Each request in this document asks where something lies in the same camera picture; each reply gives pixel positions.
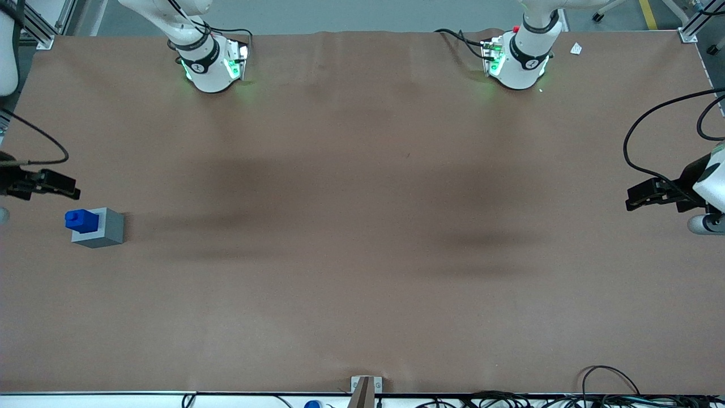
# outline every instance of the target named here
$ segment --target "table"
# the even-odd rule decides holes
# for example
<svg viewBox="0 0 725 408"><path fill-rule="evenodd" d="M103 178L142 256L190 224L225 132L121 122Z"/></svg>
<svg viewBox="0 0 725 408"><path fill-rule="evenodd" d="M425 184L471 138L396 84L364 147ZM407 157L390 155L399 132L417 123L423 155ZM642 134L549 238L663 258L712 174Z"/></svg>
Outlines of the table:
<svg viewBox="0 0 725 408"><path fill-rule="evenodd" d="M5 200L1 390L576 391L609 364L722 391L722 240L624 206L648 178L626 130L709 87L676 33L563 33L526 91L450 37L318 33L255 37L245 82L203 94L165 41L36 55L16 112L83 194ZM709 101L654 114L632 159L677 176ZM3 149L58 155L18 123ZM71 244L63 213L102 206L128 241Z"/></svg>

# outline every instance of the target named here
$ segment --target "gray block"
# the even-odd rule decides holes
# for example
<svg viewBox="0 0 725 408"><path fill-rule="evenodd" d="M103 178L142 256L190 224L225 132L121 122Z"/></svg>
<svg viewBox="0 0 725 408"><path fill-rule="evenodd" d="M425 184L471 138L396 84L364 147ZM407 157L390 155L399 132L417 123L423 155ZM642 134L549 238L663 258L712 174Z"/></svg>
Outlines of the gray block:
<svg viewBox="0 0 725 408"><path fill-rule="evenodd" d="M88 211L98 214L98 230L85 234L73 231L70 242L75 242L88 248L103 248L123 244L124 218L122 214L110 210L107 207Z"/></svg>

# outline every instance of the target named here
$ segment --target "yellow floor line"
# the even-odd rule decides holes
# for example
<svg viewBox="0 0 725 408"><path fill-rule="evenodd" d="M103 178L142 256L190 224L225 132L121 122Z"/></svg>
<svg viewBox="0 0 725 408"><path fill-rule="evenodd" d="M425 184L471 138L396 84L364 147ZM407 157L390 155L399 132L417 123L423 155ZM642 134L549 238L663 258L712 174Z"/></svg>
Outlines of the yellow floor line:
<svg viewBox="0 0 725 408"><path fill-rule="evenodd" d="M655 15L652 14L652 7L650 7L649 0L639 0L639 6L642 8L642 14L645 15L647 28L657 30L657 22L655 21Z"/></svg>

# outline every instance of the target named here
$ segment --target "black cable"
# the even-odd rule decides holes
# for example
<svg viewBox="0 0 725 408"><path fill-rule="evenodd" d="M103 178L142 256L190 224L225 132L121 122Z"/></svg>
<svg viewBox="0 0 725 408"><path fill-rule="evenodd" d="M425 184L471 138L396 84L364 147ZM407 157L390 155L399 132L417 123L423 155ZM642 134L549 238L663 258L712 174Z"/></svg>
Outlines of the black cable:
<svg viewBox="0 0 725 408"><path fill-rule="evenodd" d="M463 30L459 30L458 34L454 33L453 31L451 31L447 28L440 28L438 30L435 30L434 32L450 34L451 36L455 37L458 41L462 41L465 44L465 46L468 47L468 50L471 51L471 53L473 55L476 55L478 58L481 58L482 60L486 60L486 61L494 60L493 57L487 57L485 55L482 55L482 54L479 54L478 52L476 52L476 50L473 49L472 45L481 46L481 43L480 42L477 43L475 41L472 41L472 40L469 40L468 38L466 38L465 35L463 35Z"/></svg>
<svg viewBox="0 0 725 408"><path fill-rule="evenodd" d="M694 197L692 197L690 194L686 193L677 184L675 184L672 180L670 180L667 177L665 177L663 174L660 174L660 173L658 173L656 171L653 171L653 170L650 170L648 168L644 168L644 167L641 167L641 166L638 166L638 165L634 164L629 159L629 139L631 138L631 135L634 133L634 130L637 128L637 126L647 116L649 116L651 113L655 112L656 110L659 110L659 109L661 109L661 108L663 108L665 106L672 105L673 103L677 103L677 102L684 101L684 100L687 100L687 99L691 99L691 98L695 98L695 97L701 97L702 95L709 95L709 94L718 93L718 92L724 92L724 91L725 91L725 87L724 88L709 89L707 91L700 91L700 92L695 92L695 93L692 93L692 94L687 94L687 95L684 95L682 97L677 97L677 98L674 98L674 99L670 99L669 101L662 102L659 105L653 107L652 109L649 109L647 112L643 113L634 122L634 124L631 126L631 128L629 128L629 131L627 132L627 135L624 137L624 144L623 144L623 147L622 147L622 151L624 153L624 161L626 161L627 165L629 167L632 167L634 170L641 171L642 173L649 174L651 176L654 176L654 177L657 177L657 178L661 179L662 181L664 181L665 183L667 183L670 187L672 187L673 189L675 189L678 193L680 193L683 197L686 197L688 200L690 200L690 201L692 201L694 203L701 203L702 200L696 200Z"/></svg>
<svg viewBox="0 0 725 408"><path fill-rule="evenodd" d="M186 18L190 23L194 24L196 26L196 30L199 31L200 33L203 33L203 32L199 29L199 27L208 28L210 31L215 32L217 34L238 33L241 31L241 32L247 33L249 35L249 44L246 44L246 45L250 45L250 46L252 45L252 37L254 36L254 34L252 34L252 32L247 30L246 28L216 28L216 27L209 25L209 23L207 23L206 21L204 21L204 24L199 24L196 21L193 21L188 15L186 15L186 13L183 12L183 10L181 9L181 6L179 6L179 4L176 2L176 0L167 0L167 1L171 5L171 7L173 7L173 9L176 10L176 12L179 15Z"/></svg>
<svg viewBox="0 0 725 408"><path fill-rule="evenodd" d="M715 107L718 103L725 100L725 94L721 97L715 98L714 101L710 102L710 104L705 108L705 110L700 114L700 117L697 118L697 134L700 135L705 140L709 140L711 142L720 142L721 140L725 140L725 137L712 137L708 136L703 132L703 120L705 120L705 116L708 115L708 113Z"/></svg>
<svg viewBox="0 0 725 408"><path fill-rule="evenodd" d="M186 394L181 399L181 408L191 408L191 405L196 399L196 394Z"/></svg>
<svg viewBox="0 0 725 408"><path fill-rule="evenodd" d="M707 12L705 10L698 12L699 14L706 15L708 17L717 17L719 15L725 15L725 11L722 12Z"/></svg>
<svg viewBox="0 0 725 408"><path fill-rule="evenodd" d="M439 28L438 30L435 30L434 33L446 33L446 34L450 34L451 36L454 36L455 38L458 38L458 41L465 41L465 42L469 43L470 45L481 46L481 43L475 42L473 40L469 40L465 36L460 36L460 34L459 34L460 31L458 33L456 33L456 32L454 32L452 30L447 29L447 28Z"/></svg>
<svg viewBox="0 0 725 408"><path fill-rule="evenodd" d="M287 408L294 408L292 406L292 404L290 404L289 402L287 402L286 399L280 397L279 395L275 395L274 397L277 398L278 400L282 401L287 406Z"/></svg>
<svg viewBox="0 0 725 408"><path fill-rule="evenodd" d="M3 112L5 112L6 114L12 116L13 118L18 119L19 121L23 122L26 126L30 127L34 131L37 131L38 133L40 133L43 136L45 136L48 140L50 140L51 142L53 142L53 144L55 144L56 146L58 146L58 148L60 149L61 152L63 152L63 158L62 159L58 159L58 160L37 160L37 161L28 160L27 163L24 163L24 166L36 166L36 165L46 165L46 164L60 164L60 163L65 163L65 162L68 161L68 158L70 157L70 155L68 154L68 151L53 136L47 134L43 129L41 129L41 128L35 126L35 125L33 125L32 123L30 123L27 120L21 118L20 116L15 115L13 112L10 112L9 110L7 110L5 108L2 108L1 110Z"/></svg>
<svg viewBox="0 0 725 408"><path fill-rule="evenodd" d="M437 407L439 407L440 405L444 405L448 408L459 408L459 407L456 407L455 405L451 404L450 402L442 401L437 398L435 398L431 402L426 402L425 404L420 404L416 408L426 408L428 405L431 405L431 404L435 404Z"/></svg>
<svg viewBox="0 0 725 408"><path fill-rule="evenodd" d="M637 395L642 395L642 393L639 392L639 388L637 387L637 384L635 384L634 381L632 381L632 379L629 376L627 376L627 374L624 374L622 371L617 370L616 368L608 366L608 365L595 365L595 366L592 366L591 368L589 368L589 371L587 371L587 373L584 374L584 377L581 379L581 395L582 396L587 395L587 389L586 389L587 377L589 377L590 374L592 374L594 371L597 371L600 368L604 369L604 370L614 371L614 372L618 373L619 375L621 375L622 377L626 378L627 381L629 381L629 383L631 384L632 388L634 388L634 392L636 392Z"/></svg>

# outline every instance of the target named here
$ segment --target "blue cube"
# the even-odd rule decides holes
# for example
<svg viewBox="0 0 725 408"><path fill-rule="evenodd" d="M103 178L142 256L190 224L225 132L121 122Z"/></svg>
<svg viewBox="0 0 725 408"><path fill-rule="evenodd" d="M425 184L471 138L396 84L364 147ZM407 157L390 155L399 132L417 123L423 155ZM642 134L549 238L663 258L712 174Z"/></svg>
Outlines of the blue cube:
<svg viewBox="0 0 725 408"><path fill-rule="evenodd" d="M87 234L98 231L99 216L87 210L73 210L65 213L65 227Z"/></svg>

